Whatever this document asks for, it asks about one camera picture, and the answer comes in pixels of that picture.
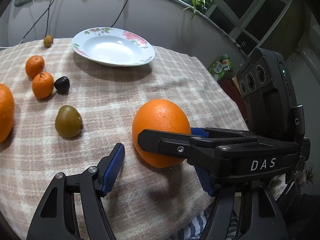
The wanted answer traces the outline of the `green kiwi fruit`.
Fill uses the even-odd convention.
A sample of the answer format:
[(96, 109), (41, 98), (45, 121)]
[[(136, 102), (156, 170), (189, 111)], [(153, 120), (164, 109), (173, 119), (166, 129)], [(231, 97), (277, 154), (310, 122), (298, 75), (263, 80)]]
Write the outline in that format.
[(55, 129), (63, 138), (77, 137), (83, 129), (83, 124), (76, 108), (69, 105), (62, 106), (55, 119)]

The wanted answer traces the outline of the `small mandarin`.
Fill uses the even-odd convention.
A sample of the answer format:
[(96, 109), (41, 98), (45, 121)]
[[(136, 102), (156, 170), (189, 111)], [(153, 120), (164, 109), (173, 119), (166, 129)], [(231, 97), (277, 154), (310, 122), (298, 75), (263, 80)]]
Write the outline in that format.
[(45, 66), (44, 58), (40, 55), (30, 57), (25, 63), (26, 75), (33, 79), (37, 74), (40, 74)]
[(37, 74), (32, 82), (33, 94), (37, 99), (49, 97), (54, 89), (54, 78), (48, 72)]

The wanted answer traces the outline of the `dark plum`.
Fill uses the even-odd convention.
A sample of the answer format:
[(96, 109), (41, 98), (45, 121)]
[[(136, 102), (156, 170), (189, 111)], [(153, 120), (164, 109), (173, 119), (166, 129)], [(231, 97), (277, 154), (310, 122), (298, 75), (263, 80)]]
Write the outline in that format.
[(67, 93), (70, 88), (69, 78), (66, 76), (60, 77), (55, 81), (54, 87), (60, 93)]

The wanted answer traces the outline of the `green snack box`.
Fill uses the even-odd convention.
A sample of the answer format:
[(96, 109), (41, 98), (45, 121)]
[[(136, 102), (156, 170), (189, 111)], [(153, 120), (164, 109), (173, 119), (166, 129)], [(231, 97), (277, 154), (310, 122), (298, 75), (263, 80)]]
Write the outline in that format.
[(221, 80), (226, 74), (232, 74), (233, 64), (227, 54), (222, 54), (208, 69), (215, 81)]

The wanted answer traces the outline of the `beige plaid tablecloth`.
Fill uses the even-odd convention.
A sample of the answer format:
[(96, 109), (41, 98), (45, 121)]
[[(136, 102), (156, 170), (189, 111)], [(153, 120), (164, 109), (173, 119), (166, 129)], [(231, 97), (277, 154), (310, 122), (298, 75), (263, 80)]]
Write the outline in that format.
[[(1, 144), (1, 212), (25, 239), (44, 191), (57, 172), (83, 172), (108, 155), (116, 143), (125, 159), (116, 183), (103, 205), (117, 239), (166, 239), (210, 205), (194, 168), (187, 163), (156, 169), (136, 152), (132, 122), (144, 103), (157, 98), (178, 105), (192, 127), (246, 129), (237, 105), (223, 92), (195, 57), (162, 47), (155, 59), (140, 67), (112, 68), (76, 54), (68, 38), (50, 48), (33, 41), (1, 51), (1, 83), (15, 100), (15, 123)], [(44, 58), (42, 72), (54, 83), (66, 76), (67, 93), (55, 87), (45, 99), (33, 94), (25, 63)], [(55, 119), (64, 105), (80, 113), (83, 129), (63, 138)]]

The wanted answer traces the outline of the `white floral plate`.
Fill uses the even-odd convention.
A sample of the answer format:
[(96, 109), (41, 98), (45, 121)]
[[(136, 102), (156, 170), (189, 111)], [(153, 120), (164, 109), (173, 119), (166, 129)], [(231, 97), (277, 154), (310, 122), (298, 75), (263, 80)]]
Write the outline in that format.
[(86, 29), (72, 39), (73, 50), (90, 61), (110, 67), (138, 67), (155, 58), (153, 46), (127, 30), (97, 27)]

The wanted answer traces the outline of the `small brown kiwi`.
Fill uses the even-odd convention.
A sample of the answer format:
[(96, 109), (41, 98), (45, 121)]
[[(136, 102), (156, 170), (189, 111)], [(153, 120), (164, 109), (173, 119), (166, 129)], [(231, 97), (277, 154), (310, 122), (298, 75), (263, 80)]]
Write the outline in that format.
[(46, 48), (49, 48), (52, 44), (53, 44), (54, 38), (52, 37), (52, 35), (47, 35), (44, 39), (43, 39), (43, 45)]

